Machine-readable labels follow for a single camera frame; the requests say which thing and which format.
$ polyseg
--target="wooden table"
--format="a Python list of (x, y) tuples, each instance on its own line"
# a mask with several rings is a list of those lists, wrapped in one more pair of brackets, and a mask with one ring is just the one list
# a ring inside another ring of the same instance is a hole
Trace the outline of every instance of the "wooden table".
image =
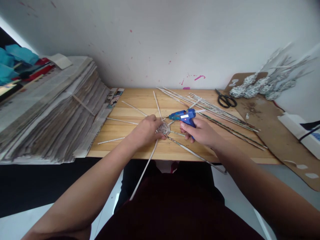
[[(122, 101), (125, 101), (126, 103), (131, 104), (132, 106), (138, 108), (142, 112), (144, 112), (147, 115), (155, 114), (157, 117), (159, 117), (159, 112), (157, 109), (157, 105), (153, 96), (153, 91), (155, 91), (160, 107), (160, 111), (162, 114), (162, 117), (168, 116), (169, 114), (173, 112), (177, 112), (180, 110), (184, 110), (185, 106), (181, 103), (175, 101), (174, 99), (170, 98), (169, 96), (165, 95), (158, 89), (141, 89), (141, 88), (126, 88), (123, 92), (122, 96), (120, 97), (118, 103), (110, 113), (110, 118), (115, 118), (119, 120), (124, 121), (130, 121), (130, 122), (136, 122), (139, 123), (144, 116), (139, 113), (137, 110), (129, 107)], [(176, 89), (173, 90), (176, 93), (185, 96), (188, 95), (188, 92), (192, 92), (210, 103), (213, 103), (216, 106), (219, 106), (217, 103), (217, 94), (214, 90), (181, 90)], [(229, 108), (225, 109), (226, 111), (230, 112), (232, 115), (242, 119), (240, 114), (237, 112), (235, 108)], [(220, 119), (219, 117), (216, 117), (210, 113), (206, 113), (207, 115), (217, 119), (218, 121), (222, 122), (223, 124), (233, 128), (234, 130), (245, 134), (246, 136), (261, 142), (258, 136), (247, 129), (244, 129), (240, 126), (237, 126), (233, 123), (230, 123), (226, 120)], [(249, 155), (251, 159), (256, 163), (261, 164), (281, 164), (280, 161), (278, 161), (268, 150), (261, 150), (259, 148), (256, 148), (252, 146), (251, 144), (246, 143), (245, 141), (241, 140), (240, 138), (237, 138), (236, 136), (232, 135), (231, 133), (227, 132), (226, 130), (222, 129), (221, 127), (217, 126), (216, 124), (210, 122), (209, 120), (205, 119), (204, 117), (198, 115), (197, 117), (207, 121), (214, 130), (216, 130), (221, 136), (223, 136), (226, 140), (228, 140), (230, 143), (236, 145), (238, 148), (240, 148), (244, 153)], [(100, 133), (96, 137), (94, 143), (92, 144), (92, 147), (87, 155), (87, 157), (104, 157), (106, 154), (108, 154), (121, 140), (104, 143), (98, 145), (98, 142), (103, 142), (107, 140), (112, 140), (116, 138), (121, 138), (127, 136), (136, 125), (130, 124), (130, 123), (124, 123), (114, 120), (107, 119), (104, 123)], [(179, 122), (175, 122), (171, 124), (171, 130), (175, 132), (180, 132), (180, 124)], [(201, 144), (195, 142), (191, 144), (189, 141), (184, 140), (184, 137), (170, 133), (169, 136), (173, 139), (175, 139), (177, 142), (181, 143), (182, 145), (188, 147), (195, 153), (199, 154), (206, 160), (210, 162), (219, 162), (219, 159), (215, 155), (215, 153), (207, 148), (202, 146)], [(140, 149), (133, 158), (135, 159), (149, 159), (151, 152), (154, 148), (154, 143), (151, 143), (150, 145)], [(178, 160), (178, 161), (201, 161), (199, 158), (195, 157), (191, 153), (187, 152), (183, 148), (181, 148), (176, 143), (172, 142), (171, 140), (159, 140), (158, 146), (156, 148), (156, 151), (152, 157), (152, 159), (157, 160)]]

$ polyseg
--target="person's right hand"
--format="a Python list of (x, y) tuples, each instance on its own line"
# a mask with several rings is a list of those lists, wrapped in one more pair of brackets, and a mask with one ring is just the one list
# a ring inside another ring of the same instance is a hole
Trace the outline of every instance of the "person's right hand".
[(217, 139), (221, 138), (221, 136), (213, 130), (207, 122), (199, 118), (194, 118), (193, 122), (196, 125), (196, 128), (185, 124), (184, 122), (180, 122), (181, 132), (186, 134), (185, 139), (190, 139), (191, 143), (193, 143), (195, 139), (197, 142), (205, 146), (212, 147)]

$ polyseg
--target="stack of newspapers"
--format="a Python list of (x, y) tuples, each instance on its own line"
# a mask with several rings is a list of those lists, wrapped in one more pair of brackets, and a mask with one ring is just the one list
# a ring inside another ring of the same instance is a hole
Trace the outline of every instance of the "stack of newspapers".
[(85, 157), (114, 92), (89, 57), (68, 57), (0, 106), (0, 164), (60, 164)]

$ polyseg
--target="black scissors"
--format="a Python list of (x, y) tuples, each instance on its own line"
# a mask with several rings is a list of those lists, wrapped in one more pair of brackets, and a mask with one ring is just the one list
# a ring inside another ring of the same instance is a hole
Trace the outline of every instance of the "black scissors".
[(238, 103), (236, 102), (236, 100), (234, 100), (233, 97), (230, 97), (228, 95), (223, 95), (221, 92), (219, 92), (217, 89), (216, 89), (216, 92), (219, 94), (218, 96), (218, 103), (224, 107), (224, 108), (229, 108), (229, 107), (236, 107), (238, 105)]

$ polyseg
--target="hand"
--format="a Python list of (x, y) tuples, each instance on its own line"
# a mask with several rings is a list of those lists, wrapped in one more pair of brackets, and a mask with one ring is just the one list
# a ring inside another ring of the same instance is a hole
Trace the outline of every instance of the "hand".
[(217, 139), (222, 138), (207, 122), (199, 118), (194, 118), (193, 122), (196, 125), (196, 128), (184, 122), (180, 122), (181, 132), (186, 134), (185, 139), (190, 139), (191, 143), (193, 143), (195, 139), (205, 146), (212, 147)]
[(135, 146), (141, 148), (156, 139), (167, 139), (162, 133), (156, 133), (158, 127), (162, 124), (160, 119), (157, 119), (154, 114), (145, 117), (135, 129), (126, 136), (126, 139)]

